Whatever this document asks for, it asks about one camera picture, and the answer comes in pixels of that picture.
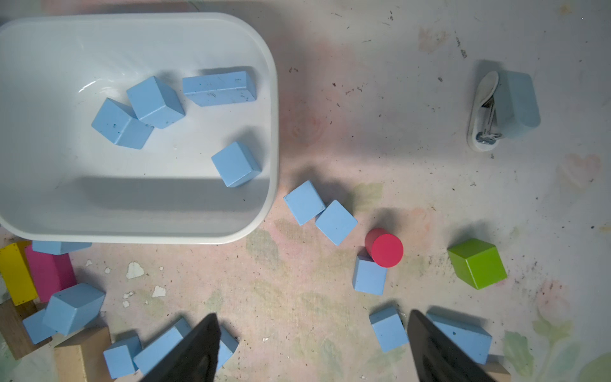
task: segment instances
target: blue rectangular block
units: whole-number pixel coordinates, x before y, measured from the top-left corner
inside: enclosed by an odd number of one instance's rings
[[[27,334],[30,336],[30,339],[34,345],[57,333],[56,330],[51,329],[42,323],[45,310],[46,309],[39,310],[23,320],[23,326],[26,328]]]
[[[51,296],[42,322],[67,336],[98,316],[105,296],[85,283],[61,290]]]
[[[131,107],[107,98],[91,126],[115,145],[141,149],[153,127],[136,118]]]
[[[257,88],[246,72],[183,78],[183,92],[199,106],[226,105],[257,99]]]
[[[408,334],[403,328],[399,313],[393,307],[388,307],[369,316],[378,342],[383,352],[393,350],[409,343]]]
[[[189,323],[182,318],[173,327],[154,340],[134,357],[134,363],[143,375],[148,374],[157,364],[167,356],[180,341],[191,331]]]
[[[356,258],[352,286],[357,292],[371,293],[381,296],[384,293],[387,268],[376,264],[367,255],[359,255]]]
[[[134,357],[142,351],[138,336],[117,341],[104,351],[104,359],[111,378],[133,374],[138,370]]]
[[[242,142],[234,142],[212,156],[212,163],[225,186],[237,187],[261,174],[251,151]]]
[[[152,76],[127,89],[134,112],[141,122],[157,128],[166,128],[185,117],[174,89]]]
[[[221,367],[233,356],[235,350],[238,348],[238,341],[229,334],[221,326],[221,343],[219,344],[219,362],[216,364],[216,371],[219,371]]]
[[[316,226],[335,245],[340,245],[358,222],[347,209],[337,200],[331,204],[316,218]]]
[[[434,314],[426,315],[452,342],[474,362],[486,364],[492,336],[479,326],[450,320]]]
[[[284,201],[300,226],[324,211],[325,208],[323,200],[320,199],[314,185],[309,180],[288,193]]]
[[[91,247],[91,243],[75,243],[72,241],[39,241],[32,242],[32,250],[51,255],[63,255],[80,249]]]

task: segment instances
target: natural wooden block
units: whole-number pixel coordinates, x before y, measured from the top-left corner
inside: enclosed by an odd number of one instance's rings
[[[511,382],[511,374],[509,374],[509,372],[505,370],[501,364],[496,362],[488,362],[487,364],[482,365],[481,369],[497,382]]]
[[[32,301],[15,306],[13,300],[9,299],[0,304],[0,332],[15,359],[20,359],[51,341],[49,338],[34,345],[27,334],[22,321],[36,311],[36,305]]]
[[[111,378],[104,351],[111,346],[108,327],[83,329],[54,349],[61,382],[107,382]]]

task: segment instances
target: white paint chip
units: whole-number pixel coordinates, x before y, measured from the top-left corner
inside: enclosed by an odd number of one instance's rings
[[[144,274],[144,270],[140,266],[140,264],[136,262],[131,262],[127,267],[127,274],[125,275],[128,279],[135,279],[136,277],[140,277]]]
[[[153,297],[165,297],[165,296],[166,296],[166,289],[156,285],[155,290],[153,291]]]

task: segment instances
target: green cube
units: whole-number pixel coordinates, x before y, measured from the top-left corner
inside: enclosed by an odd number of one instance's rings
[[[507,272],[493,244],[470,239],[448,249],[459,279],[475,289],[482,289],[507,278]]]

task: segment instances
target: paint stain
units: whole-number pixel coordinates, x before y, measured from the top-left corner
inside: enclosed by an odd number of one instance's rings
[[[257,228],[246,237],[246,250],[257,263],[274,271],[282,266],[278,245],[264,229]]]
[[[442,46],[448,39],[448,32],[433,31],[433,28],[420,27],[418,31],[418,50],[432,53]]]

